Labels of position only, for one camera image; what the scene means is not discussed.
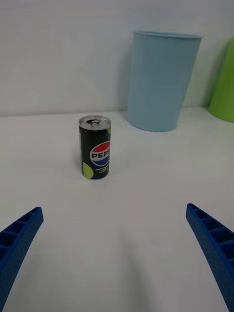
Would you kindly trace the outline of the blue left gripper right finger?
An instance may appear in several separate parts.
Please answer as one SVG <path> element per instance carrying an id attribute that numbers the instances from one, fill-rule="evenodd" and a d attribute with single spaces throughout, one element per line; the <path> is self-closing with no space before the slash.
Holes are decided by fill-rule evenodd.
<path id="1" fill-rule="evenodd" d="M 228 311 L 234 311 L 234 233 L 189 203 L 186 219 L 210 266 Z"/>

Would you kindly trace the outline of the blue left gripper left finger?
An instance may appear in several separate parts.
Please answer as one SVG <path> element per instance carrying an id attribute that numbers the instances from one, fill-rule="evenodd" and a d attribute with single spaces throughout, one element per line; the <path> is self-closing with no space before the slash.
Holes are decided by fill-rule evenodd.
<path id="1" fill-rule="evenodd" d="M 42 223 L 42 209 L 35 207 L 0 233 L 0 311 Z"/>

